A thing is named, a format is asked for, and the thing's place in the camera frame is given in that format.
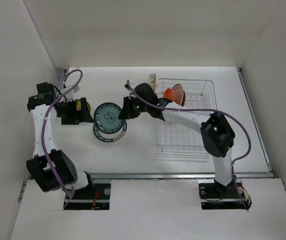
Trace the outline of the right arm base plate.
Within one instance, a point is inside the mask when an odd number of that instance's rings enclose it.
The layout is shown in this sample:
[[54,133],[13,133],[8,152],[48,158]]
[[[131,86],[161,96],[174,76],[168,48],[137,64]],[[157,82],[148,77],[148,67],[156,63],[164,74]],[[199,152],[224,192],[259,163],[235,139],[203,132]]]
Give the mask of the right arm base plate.
[[202,210],[249,210],[253,202],[241,180],[227,185],[213,181],[198,183]]

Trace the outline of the beige cutlery holder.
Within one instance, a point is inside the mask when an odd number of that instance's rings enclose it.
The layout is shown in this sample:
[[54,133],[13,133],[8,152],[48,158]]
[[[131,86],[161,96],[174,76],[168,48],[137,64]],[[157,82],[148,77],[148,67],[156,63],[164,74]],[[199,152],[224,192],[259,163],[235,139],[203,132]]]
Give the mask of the beige cutlery holder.
[[153,91],[156,90],[156,81],[157,81],[157,76],[156,76],[155,73],[148,75],[148,81],[147,81],[147,83],[151,86],[151,88],[153,89]]

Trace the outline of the dark green plate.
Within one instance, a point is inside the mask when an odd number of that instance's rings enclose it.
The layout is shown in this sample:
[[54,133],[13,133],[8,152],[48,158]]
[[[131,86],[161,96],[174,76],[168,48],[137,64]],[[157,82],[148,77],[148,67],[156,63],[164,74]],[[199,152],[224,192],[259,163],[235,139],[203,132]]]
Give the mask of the dark green plate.
[[104,134],[114,134],[125,125],[124,119],[119,119],[122,109],[113,102],[100,104],[94,111],[94,126]]

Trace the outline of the white plate red pattern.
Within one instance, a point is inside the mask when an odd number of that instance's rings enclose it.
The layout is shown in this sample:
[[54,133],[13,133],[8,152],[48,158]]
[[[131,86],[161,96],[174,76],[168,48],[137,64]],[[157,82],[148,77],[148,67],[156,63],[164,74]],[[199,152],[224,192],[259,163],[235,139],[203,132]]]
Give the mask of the white plate red pattern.
[[176,84],[172,87],[172,101],[178,105],[182,105],[184,100],[184,89],[181,84]]

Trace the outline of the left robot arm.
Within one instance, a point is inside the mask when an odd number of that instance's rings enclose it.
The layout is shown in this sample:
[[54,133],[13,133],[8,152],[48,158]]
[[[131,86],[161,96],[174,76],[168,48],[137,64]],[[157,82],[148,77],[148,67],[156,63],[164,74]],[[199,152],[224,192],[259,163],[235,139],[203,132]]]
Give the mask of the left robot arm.
[[72,160],[60,149],[56,119],[62,125],[93,123],[91,107],[86,98],[74,99],[72,95],[51,106],[57,98],[57,88],[48,82],[36,86],[37,94],[29,97],[27,109],[34,122],[35,145],[26,168],[43,192],[55,191],[65,186],[83,198],[94,195],[95,185],[89,173],[80,172]]

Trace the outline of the yellow brown patterned plate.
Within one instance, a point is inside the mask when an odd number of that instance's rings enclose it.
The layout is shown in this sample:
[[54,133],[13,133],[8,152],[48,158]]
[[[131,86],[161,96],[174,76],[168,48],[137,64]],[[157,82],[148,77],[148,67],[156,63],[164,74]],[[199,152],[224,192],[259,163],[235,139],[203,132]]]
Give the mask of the yellow brown patterned plate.
[[77,99],[75,101],[77,111],[91,111],[91,106],[86,100]]

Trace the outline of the white plate grey rim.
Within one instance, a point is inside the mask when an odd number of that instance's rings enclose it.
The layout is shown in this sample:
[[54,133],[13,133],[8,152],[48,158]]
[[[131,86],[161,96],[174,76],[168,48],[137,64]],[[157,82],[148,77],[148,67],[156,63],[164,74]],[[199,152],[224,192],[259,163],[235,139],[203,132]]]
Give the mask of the white plate grey rim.
[[128,124],[125,121],[121,129],[115,133],[107,134],[103,133],[95,124],[93,125],[92,131],[95,138],[103,143],[114,143],[123,138],[128,130]]

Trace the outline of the orange plate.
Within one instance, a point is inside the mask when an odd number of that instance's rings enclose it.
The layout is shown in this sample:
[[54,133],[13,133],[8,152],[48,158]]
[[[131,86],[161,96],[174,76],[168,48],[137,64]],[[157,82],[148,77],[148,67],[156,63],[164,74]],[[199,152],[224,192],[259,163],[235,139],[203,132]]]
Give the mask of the orange plate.
[[167,88],[162,96],[164,99],[173,100],[173,90],[171,88]]

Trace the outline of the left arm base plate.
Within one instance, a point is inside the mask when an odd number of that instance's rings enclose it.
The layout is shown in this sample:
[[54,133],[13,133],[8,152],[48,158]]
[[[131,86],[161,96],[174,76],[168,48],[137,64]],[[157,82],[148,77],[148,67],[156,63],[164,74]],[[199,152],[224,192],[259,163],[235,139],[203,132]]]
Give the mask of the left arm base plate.
[[111,181],[95,180],[94,186],[75,191],[71,200],[66,196],[64,210],[105,211],[110,209]]

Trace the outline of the olive brown plate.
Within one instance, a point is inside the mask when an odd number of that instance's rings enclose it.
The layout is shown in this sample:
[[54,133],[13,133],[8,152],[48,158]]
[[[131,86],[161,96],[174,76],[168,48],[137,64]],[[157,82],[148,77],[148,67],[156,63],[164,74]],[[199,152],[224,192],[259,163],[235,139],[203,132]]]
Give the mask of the olive brown plate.
[[182,98],[182,103],[181,103],[181,105],[182,105],[183,107],[185,106],[186,101],[187,101],[187,95],[186,95],[186,92],[183,91],[183,98]]

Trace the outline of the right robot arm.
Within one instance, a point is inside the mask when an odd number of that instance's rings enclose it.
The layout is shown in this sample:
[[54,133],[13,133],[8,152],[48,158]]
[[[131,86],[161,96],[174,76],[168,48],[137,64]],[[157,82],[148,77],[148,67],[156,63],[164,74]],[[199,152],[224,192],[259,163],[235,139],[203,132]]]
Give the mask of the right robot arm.
[[215,170],[215,193],[226,197],[233,191],[232,147],[235,132],[223,113],[201,113],[183,107],[168,98],[159,98],[148,83],[124,85],[129,96],[123,98],[118,118],[130,120],[141,113],[164,122],[179,124],[201,135],[204,149],[212,156]]

